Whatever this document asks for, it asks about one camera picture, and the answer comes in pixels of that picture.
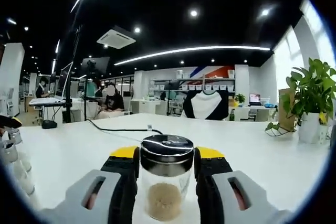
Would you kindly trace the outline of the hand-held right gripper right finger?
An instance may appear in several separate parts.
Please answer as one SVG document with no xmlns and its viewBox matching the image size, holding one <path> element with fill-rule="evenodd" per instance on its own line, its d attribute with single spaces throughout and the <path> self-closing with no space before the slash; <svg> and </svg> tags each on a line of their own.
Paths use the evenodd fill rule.
<svg viewBox="0 0 336 224">
<path fill-rule="evenodd" d="M 292 215 L 273 206 L 266 191 L 232 170 L 217 150 L 196 147 L 194 171 L 201 223 L 287 223 Z"/>
</svg>

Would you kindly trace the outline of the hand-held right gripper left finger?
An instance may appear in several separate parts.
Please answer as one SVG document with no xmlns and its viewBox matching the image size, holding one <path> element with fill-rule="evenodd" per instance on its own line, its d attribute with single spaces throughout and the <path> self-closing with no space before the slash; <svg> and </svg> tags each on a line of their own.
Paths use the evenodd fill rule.
<svg viewBox="0 0 336 224">
<path fill-rule="evenodd" d="M 53 209 L 41 210 L 46 223 L 131 223 L 139 177 L 139 148 L 113 151 L 100 170 L 88 172 Z"/>
</svg>

